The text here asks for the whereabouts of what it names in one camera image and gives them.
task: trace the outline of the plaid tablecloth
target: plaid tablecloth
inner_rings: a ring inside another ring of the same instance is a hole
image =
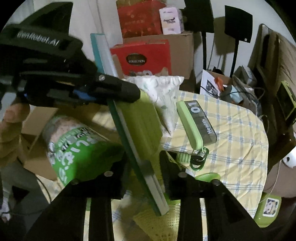
[[[210,153],[204,168],[198,172],[193,171],[194,176],[207,172],[220,174],[222,183],[254,217],[267,176],[268,140],[262,122],[251,111],[212,97],[180,91],[179,100],[197,100],[217,134],[217,142],[207,146]],[[115,130],[112,117],[107,110],[102,109],[93,121],[105,129]],[[115,135],[110,139],[116,141],[118,137]],[[163,138],[162,145],[166,150],[193,152],[180,119],[173,136]],[[124,198],[112,201],[115,240],[148,241],[151,238],[169,240],[159,236],[156,238],[153,235],[149,237],[133,220],[135,215],[150,209],[140,184],[135,177],[133,178]],[[44,181],[56,195],[59,190],[57,183]],[[203,201],[201,207],[203,240],[207,240],[206,212]],[[157,225],[158,218],[153,217],[152,221],[153,219]],[[87,225],[86,221],[85,237],[87,237]]]

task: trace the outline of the red gift box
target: red gift box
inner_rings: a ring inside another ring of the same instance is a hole
[[[172,74],[168,40],[131,42],[110,49],[116,54],[125,75]]]
[[[165,4],[159,1],[139,2],[118,9],[123,38],[162,34],[159,9]]]

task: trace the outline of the screw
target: screw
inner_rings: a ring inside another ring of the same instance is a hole
[[[111,176],[113,176],[113,172],[112,172],[112,171],[106,171],[106,172],[104,173],[104,176],[105,176],[105,177],[111,177]]]
[[[99,76],[99,81],[104,81],[104,80],[105,80],[105,75],[101,74],[101,75]]]
[[[72,185],[77,185],[78,183],[80,183],[80,181],[78,179],[73,179],[70,183]]]
[[[220,181],[218,179],[213,179],[212,180],[212,184],[214,184],[215,186],[219,186],[220,185]]]
[[[181,178],[186,178],[187,173],[186,172],[179,172],[178,176],[181,177]]]

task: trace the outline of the finger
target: finger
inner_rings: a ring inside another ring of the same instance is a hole
[[[0,122],[0,143],[9,142],[20,135],[22,123]]]
[[[15,150],[9,153],[7,156],[0,158],[0,168],[3,168],[7,164],[14,162],[16,158],[17,158],[17,153]]]
[[[0,158],[4,158],[12,151],[16,150],[20,141],[20,137],[17,136],[9,142],[0,143]]]
[[[7,108],[3,120],[11,123],[24,121],[30,113],[30,105],[16,103]]]

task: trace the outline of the green snack bag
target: green snack bag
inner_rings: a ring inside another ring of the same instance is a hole
[[[124,153],[121,145],[108,142],[68,116],[53,117],[45,126],[42,136],[48,146],[48,159],[64,185],[73,179],[95,179],[109,171]]]

